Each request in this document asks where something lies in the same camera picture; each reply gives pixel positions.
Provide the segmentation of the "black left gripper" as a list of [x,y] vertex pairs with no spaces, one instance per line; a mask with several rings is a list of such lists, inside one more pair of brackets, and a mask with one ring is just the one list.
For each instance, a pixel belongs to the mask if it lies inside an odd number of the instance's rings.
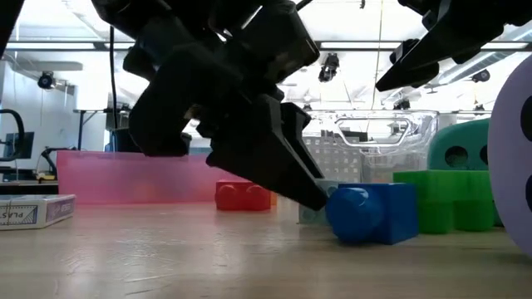
[[[147,156],[183,156],[183,129],[193,105],[209,109],[238,88],[244,73],[216,52],[218,32],[233,32],[259,7],[283,0],[91,0],[97,15],[134,39],[125,71],[149,85],[130,114],[129,133]],[[303,142],[310,115],[293,103],[261,95],[229,114],[211,140],[206,164],[247,179],[318,211],[328,196],[323,173]]]

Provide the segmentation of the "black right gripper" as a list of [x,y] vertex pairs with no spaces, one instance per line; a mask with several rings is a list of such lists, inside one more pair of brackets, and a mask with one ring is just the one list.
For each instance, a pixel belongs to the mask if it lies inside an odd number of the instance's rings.
[[439,62],[471,59],[503,32],[532,20],[532,0],[398,0],[422,16],[428,33],[402,41],[390,54],[392,67],[376,83],[379,91],[420,86],[438,75]]

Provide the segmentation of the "red toy brick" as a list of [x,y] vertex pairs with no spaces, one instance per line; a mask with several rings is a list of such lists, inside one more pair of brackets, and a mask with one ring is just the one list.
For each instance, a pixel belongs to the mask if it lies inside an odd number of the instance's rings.
[[217,181],[214,201],[221,211],[266,211],[272,206],[270,191],[248,181]]

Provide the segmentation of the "pale mint toy brick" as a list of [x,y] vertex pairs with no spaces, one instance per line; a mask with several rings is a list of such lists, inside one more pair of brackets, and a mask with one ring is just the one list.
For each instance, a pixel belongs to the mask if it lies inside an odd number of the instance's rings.
[[[319,179],[318,185],[323,189],[327,196],[330,196],[340,184],[337,180],[330,179]],[[327,215],[325,208],[320,209],[319,211],[314,211],[305,206],[298,206],[298,222],[304,225],[319,225],[319,226],[328,226],[329,222],[327,220]]]

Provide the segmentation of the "clear plastic bin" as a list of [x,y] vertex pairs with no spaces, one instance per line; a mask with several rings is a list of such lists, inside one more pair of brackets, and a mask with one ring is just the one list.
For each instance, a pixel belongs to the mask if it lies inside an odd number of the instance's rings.
[[427,168],[438,113],[429,110],[315,110],[304,136],[340,138],[361,155],[360,183],[390,183],[401,171]]

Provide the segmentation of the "teal foam die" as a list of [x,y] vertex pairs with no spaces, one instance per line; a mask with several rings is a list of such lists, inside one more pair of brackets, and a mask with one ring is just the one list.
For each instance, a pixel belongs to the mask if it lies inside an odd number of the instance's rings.
[[457,230],[483,232],[502,226],[490,186],[489,123],[481,119],[447,126],[436,133],[429,148],[427,167],[451,188]]

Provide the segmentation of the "blue toy brick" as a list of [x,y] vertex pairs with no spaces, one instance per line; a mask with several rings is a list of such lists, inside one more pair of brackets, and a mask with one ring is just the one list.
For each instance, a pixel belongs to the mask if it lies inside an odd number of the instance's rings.
[[413,184],[339,184],[325,213],[334,235],[346,244],[394,245],[420,232]]

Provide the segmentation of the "green toy brick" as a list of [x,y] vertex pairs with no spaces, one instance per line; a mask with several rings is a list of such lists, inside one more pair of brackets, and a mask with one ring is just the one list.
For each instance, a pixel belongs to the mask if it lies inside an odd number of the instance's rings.
[[401,171],[393,174],[393,181],[415,186],[421,233],[485,232],[495,226],[486,170]]

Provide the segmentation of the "purple foam die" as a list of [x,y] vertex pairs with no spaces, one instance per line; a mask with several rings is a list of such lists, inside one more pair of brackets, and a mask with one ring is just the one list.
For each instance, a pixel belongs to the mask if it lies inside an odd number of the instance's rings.
[[532,56],[509,75],[488,132],[491,189],[514,243],[532,257]]

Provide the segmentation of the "playing card box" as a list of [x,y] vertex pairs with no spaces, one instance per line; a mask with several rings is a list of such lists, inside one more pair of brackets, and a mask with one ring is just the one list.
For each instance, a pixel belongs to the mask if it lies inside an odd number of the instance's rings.
[[76,196],[0,195],[0,231],[46,228],[75,213]]

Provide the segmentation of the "pink translucent plastic tray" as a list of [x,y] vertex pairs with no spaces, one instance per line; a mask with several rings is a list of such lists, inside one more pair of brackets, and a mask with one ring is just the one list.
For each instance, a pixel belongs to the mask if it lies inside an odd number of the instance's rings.
[[209,167],[204,154],[153,158],[139,153],[60,151],[58,192],[80,205],[211,203],[220,180],[239,176]]

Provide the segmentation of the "black framed background table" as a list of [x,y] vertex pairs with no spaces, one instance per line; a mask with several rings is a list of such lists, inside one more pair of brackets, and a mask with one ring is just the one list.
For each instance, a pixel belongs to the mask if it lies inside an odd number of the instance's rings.
[[78,125],[78,138],[77,138],[77,149],[82,149],[82,137],[83,137],[83,127],[86,122],[88,122],[96,114],[106,114],[114,116],[129,115],[131,109],[127,107],[122,107],[120,109],[105,108],[102,110],[74,110],[74,113],[79,115],[79,125]]

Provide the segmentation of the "black background monitor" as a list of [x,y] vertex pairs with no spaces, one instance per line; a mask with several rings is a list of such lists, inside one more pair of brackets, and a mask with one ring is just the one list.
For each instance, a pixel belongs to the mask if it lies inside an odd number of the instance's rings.
[[34,133],[26,132],[22,144],[20,145],[18,133],[7,133],[3,140],[3,157],[11,158],[15,156],[18,159],[30,159],[32,157],[32,147]]

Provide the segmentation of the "black overhead frame bar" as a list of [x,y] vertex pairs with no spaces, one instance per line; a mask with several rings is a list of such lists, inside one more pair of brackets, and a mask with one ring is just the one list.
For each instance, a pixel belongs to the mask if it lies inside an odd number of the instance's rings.
[[[109,42],[41,41],[9,42],[7,51],[107,51]],[[393,51],[400,42],[317,42],[320,51]],[[532,42],[489,42],[481,51],[532,52]]]

